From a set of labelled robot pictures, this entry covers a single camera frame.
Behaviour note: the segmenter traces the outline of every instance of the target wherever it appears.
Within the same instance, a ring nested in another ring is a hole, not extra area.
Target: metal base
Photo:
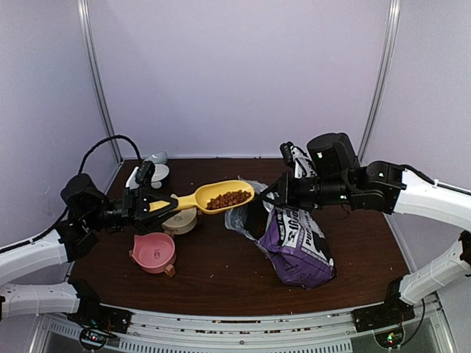
[[[415,318],[414,307],[403,304],[391,305],[382,303],[373,307],[364,307],[352,311],[356,332],[365,332],[372,329],[401,324]]]

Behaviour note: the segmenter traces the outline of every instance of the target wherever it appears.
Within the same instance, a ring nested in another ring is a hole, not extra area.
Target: purple bag
[[[246,181],[256,193],[266,188],[265,184]],[[254,201],[228,210],[225,224],[253,240],[287,285],[311,289],[336,276],[325,236],[309,212]]]
[[[327,241],[309,212],[275,208],[257,243],[287,285],[311,289],[336,275]]]

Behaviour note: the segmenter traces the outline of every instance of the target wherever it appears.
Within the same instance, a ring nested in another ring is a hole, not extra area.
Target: white wall
[[[359,147],[389,1],[101,0],[90,11],[115,130],[144,154],[279,157],[287,140],[332,131]]]
[[[471,188],[471,2],[403,0],[400,27],[367,162],[416,166]],[[395,215],[417,267],[447,249],[461,229]],[[469,351],[471,281],[439,291],[458,351]]]
[[[75,0],[0,2],[0,246],[33,236],[63,211],[60,191],[105,136]],[[103,146],[85,168],[99,188],[116,169]],[[61,282],[64,267],[28,277]],[[0,351],[24,352],[31,317],[0,322]]]

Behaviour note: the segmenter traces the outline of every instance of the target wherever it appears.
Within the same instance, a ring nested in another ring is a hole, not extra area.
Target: yellow scoop
[[[206,207],[211,199],[215,199],[219,195],[224,195],[229,191],[247,191],[250,193],[250,197],[240,204],[234,204],[233,206],[218,208],[217,210],[208,210]],[[209,215],[220,213],[230,208],[239,207],[247,202],[252,201],[255,196],[253,187],[248,182],[242,182],[241,180],[227,180],[226,182],[215,182],[214,184],[206,184],[196,189],[194,193],[187,196],[176,197],[178,200],[177,208],[172,211],[186,210],[192,207],[198,207],[202,212]],[[168,202],[157,201],[152,202],[150,206],[150,212],[159,210],[162,207],[168,205]]]

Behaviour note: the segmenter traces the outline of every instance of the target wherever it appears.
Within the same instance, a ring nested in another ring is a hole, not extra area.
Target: pet food kibble
[[[211,199],[206,208],[208,210],[217,210],[219,208],[241,204],[249,199],[251,195],[252,194],[248,191],[229,191],[223,195],[217,196],[215,199]]]

